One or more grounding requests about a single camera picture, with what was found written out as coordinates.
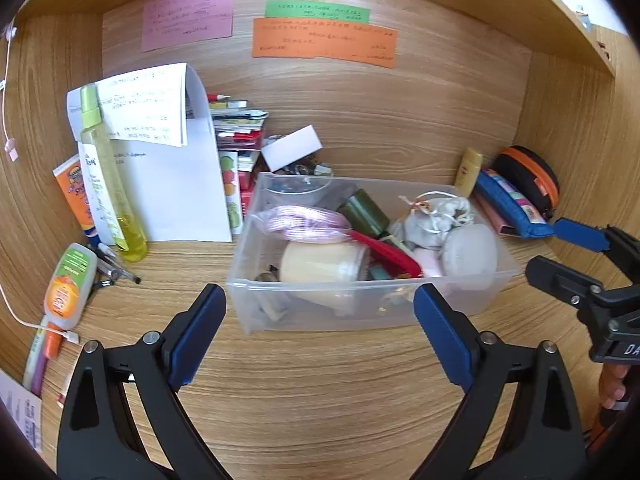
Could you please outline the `person right hand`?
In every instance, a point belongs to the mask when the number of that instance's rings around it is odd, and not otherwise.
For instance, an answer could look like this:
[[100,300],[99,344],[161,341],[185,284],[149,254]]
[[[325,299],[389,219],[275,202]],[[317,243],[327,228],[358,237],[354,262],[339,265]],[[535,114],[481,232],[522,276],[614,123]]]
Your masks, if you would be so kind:
[[606,363],[599,377],[599,396],[602,408],[612,410],[626,394],[624,379],[629,372],[628,365]]

